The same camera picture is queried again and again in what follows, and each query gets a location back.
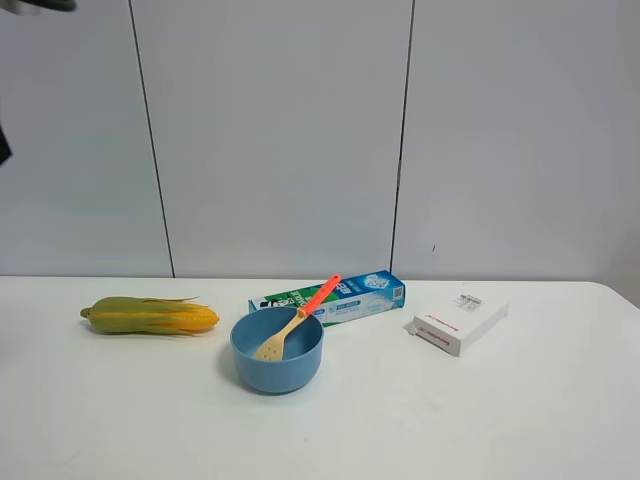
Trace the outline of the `yellow spatula with orange handle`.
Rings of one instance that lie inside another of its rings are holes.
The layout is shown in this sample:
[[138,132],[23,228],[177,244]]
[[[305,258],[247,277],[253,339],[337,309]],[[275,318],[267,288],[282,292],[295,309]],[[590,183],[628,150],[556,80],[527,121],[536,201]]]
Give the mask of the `yellow spatula with orange handle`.
[[287,336],[300,326],[315,309],[323,303],[341,280],[340,275],[330,277],[303,307],[296,310],[295,316],[280,331],[266,339],[260,345],[254,357],[261,361],[281,361],[284,355]]

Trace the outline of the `blue green toothpaste box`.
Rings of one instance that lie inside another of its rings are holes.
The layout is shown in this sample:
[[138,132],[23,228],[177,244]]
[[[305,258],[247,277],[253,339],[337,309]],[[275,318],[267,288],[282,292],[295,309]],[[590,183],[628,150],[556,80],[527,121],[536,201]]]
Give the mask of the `blue green toothpaste box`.
[[[248,301],[250,313],[272,307],[302,307],[321,288],[314,285]],[[387,270],[342,279],[313,315],[329,327],[402,308],[406,286]]]

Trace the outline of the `white cardboard box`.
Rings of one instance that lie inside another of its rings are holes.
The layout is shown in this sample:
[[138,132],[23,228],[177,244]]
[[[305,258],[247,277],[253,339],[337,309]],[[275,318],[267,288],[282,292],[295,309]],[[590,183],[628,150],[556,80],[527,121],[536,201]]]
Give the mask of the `white cardboard box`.
[[463,289],[431,300],[406,329],[453,357],[460,357],[509,314],[511,302]]

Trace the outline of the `yellow corn cob with husk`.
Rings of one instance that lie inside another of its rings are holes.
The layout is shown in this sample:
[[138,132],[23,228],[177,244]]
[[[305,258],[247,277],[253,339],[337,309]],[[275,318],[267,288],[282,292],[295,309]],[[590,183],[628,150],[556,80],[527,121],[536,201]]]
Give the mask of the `yellow corn cob with husk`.
[[212,330],[219,316],[193,298],[107,297],[80,312],[106,334],[196,335]]

